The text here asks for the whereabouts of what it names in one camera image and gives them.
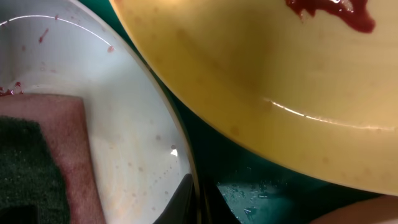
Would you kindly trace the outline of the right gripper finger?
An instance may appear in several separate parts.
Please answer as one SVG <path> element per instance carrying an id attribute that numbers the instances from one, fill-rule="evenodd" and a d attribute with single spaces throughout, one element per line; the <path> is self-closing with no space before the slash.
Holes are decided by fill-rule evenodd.
<path id="1" fill-rule="evenodd" d="M 193 177 L 191 174 L 186 174 L 154 224 L 194 223 L 196 223 L 196 198 Z"/>

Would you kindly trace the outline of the light blue plate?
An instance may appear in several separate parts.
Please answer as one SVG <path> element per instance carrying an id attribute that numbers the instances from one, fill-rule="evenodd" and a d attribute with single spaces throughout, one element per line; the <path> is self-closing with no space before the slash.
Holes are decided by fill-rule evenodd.
<path id="1" fill-rule="evenodd" d="M 154 223 L 190 167 L 182 127 L 128 44 L 78 1 L 1 2 L 1 86 L 78 96 L 105 220 Z"/>

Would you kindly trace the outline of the green and pink sponge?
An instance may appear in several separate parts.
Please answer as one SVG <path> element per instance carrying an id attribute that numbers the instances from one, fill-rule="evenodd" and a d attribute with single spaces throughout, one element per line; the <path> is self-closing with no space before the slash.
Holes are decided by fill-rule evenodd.
<path id="1" fill-rule="evenodd" d="M 1 223 L 104 223 L 83 100 L 1 97 Z"/>

